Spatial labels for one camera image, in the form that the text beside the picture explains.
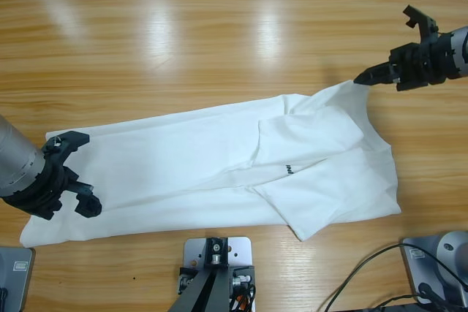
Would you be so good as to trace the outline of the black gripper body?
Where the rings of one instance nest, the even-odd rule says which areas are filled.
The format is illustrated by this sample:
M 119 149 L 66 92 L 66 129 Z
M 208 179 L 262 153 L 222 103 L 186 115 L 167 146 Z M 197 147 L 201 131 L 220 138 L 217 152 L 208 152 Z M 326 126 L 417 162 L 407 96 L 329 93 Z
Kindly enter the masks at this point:
M 80 183 L 77 181 L 79 176 L 64 166 L 66 160 L 66 157 L 46 157 L 43 170 L 33 176 L 29 185 L 18 187 L 10 185 L 17 183 L 13 180 L 15 173 L 12 171 L 17 169 L 21 172 L 21 170 L 3 161 L 1 175 L 10 177 L 1 185 L 1 193 L 5 194 L 2 199 L 26 213 L 51 220 L 54 212 L 60 210 L 62 206 L 60 196 L 63 191 L 76 193 L 76 199 L 80 200 Z
M 389 62 L 398 75 L 397 91 L 408 91 L 459 78 L 451 38 L 453 32 L 426 38 L 420 44 L 409 43 L 392 49 Z

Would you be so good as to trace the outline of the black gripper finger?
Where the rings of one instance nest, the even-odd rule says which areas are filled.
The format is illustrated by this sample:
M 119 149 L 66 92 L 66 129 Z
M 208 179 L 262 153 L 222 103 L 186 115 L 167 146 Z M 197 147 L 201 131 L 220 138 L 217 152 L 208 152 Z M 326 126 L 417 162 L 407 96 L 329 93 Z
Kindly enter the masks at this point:
M 385 62 L 365 69 L 353 82 L 360 85 L 392 84 L 394 79 L 395 71 L 392 65 Z
M 403 13 L 408 17 L 408 21 L 406 22 L 408 27 L 418 27 L 420 43 L 437 40 L 439 28 L 433 18 L 411 5 L 407 5 Z
M 87 183 L 74 182 L 74 192 L 78 204 L 75 212 L 85 218 L 93 218 L 102 212 L 102 204 L 93 193 L 94 187 Z
M 63 164 L 71 153 L 78 150 L 79 147 L 89 143 L 90 136 L 77 131 L 68 131 L 54 137 L 51 137 L 42 146 L 42 152 L 46 161 L 54 164 Z

